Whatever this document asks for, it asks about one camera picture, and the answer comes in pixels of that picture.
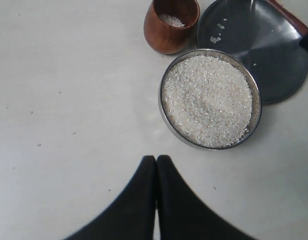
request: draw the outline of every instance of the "stainless steel bowl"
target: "stainless steel bowl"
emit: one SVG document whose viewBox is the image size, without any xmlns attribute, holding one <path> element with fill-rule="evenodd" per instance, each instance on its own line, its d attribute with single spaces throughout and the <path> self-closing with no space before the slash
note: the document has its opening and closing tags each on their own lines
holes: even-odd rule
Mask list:
<svg viewBox="0 0 308 240">
<path fill-rule="evenodd" d="M 191 58 L 191 57 L 194 57 L 194 56 L 214 57 L 214 58 L 218 58 L 222 61 L 225 61 L 225 62 L 231 64 L 237 70 L 239 70 L 245 76 L 245 79 L 248 83 L 248 86 L 250 88 L 251 95 L 252 95 L 251 119 L 250 119 L 249 125 L 246 127 L 247 130 L 244 133 L 244 135 L 237 142 L 233 143 L 232 145 L 225 146 L 225 147 L 206 147 L 206 146 L 198 145 L 198 144 L 194 143 L 193 141 L 191 141 L 190 139 L 187 139 L 181 133 L 179 133 L 167 117 L 167 114 L 166 114 L 165 109 L 164 109 L 164 104 L 163 104 L 163 87 L 164 87 L 164 81 L 165 81 L 166 75 L 174 65 L 176 65 L 179 62 L 182 62 L 185 59 L 188 59 L 188 58 Z M 188 144 L 188 145 L 190 145 L 194 148 L 198 148 L 198 149 L 202 149 L 202 150 L 223 150 L 223 149 L 233 148 L 235 146 L 242 144 L 254 133 L 255 129 L 259 125 L 259 122 L 260 122 L 260 119 L 261 119 L 261 114 L 262 114 L 262 103 L 261 103 L 260 92 L 259 92 L 258 86 L 257 86 L 255 80 L 253 79 L 252 75 L 250 74 L 250 72 L 245 68 L 245 66 L 242 63 L 235 60 L 230 55 L 223 53 L 221 51 L 213 50 L 213 49 L 196 49 L 196 50 L 187 52 L 187 53 L 177 57 L 174 61 L 172 61 L 172 63 L 166 69 L 166 71 L 163 75 L 162 81 L 160 83 L 160 86 L 159 86 L 158 105 L 159 105 L 159 110 L 160 110 L 160 113 L 162 115 L 162 118 L 165 121 L 168 128 L 172 131 L 172 133 L 177 138 L 179 138 L 181 141 L 183 141 L 184 143 L 186 143 L 186 144 Z"/>
</svg>

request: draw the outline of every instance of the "white countertop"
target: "white countertop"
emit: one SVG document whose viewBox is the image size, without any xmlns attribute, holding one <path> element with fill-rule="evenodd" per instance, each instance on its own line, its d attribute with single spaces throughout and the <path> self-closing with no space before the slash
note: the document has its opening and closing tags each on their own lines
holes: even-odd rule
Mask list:
<svg viewBox="0 0 308 240">
<path fill-rule="evenodd" d="M 264 107 L 244 144 L 189 147 L 158 109 L 175 56 L 144 39 L 150 2 L 0 0 L 0 240 L 65 238 L 116 198 L 142 156 L 160 154 L 246 233 L 308 240 L 308 77 Z M 308 25 L 308 0 L 280 2 Z"/>
</svg>

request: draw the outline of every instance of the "uncooked rice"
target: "uncooked rice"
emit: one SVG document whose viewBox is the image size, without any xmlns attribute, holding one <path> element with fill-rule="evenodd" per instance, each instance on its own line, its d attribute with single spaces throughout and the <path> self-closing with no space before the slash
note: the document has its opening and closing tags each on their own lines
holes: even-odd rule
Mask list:
<svg viewBox="0 0 308 240">
<path fill-rule="evenodd" d="M 230 146 L 248 131 L 252 95 L 244 75 L 211 56 L 193 56 L 167 73 L 163 107 L 174 128 L 193 143 Z"/>
<path fill-rule="evenodd" d="M 159 19 L 160 19 L 162 22 L 164 22 L 164 23 L 166 23 L 166 24 L 168 24 L 168 25 L 170 25 L 170 26 L 172 26 L 172 27 L 182 28 L 182 27 L 185 26 L 185 24 L 183 24 L 183 23 L 181 22 L 181 20 L 179 20 L 179 19 L 178 19 L 177 17 L 175 17 L 175 16 L 170 16 L 170 15 L 167 15 L 167 14 L 161 14 L 161 15 L 159 15 Z"/>
</svg>

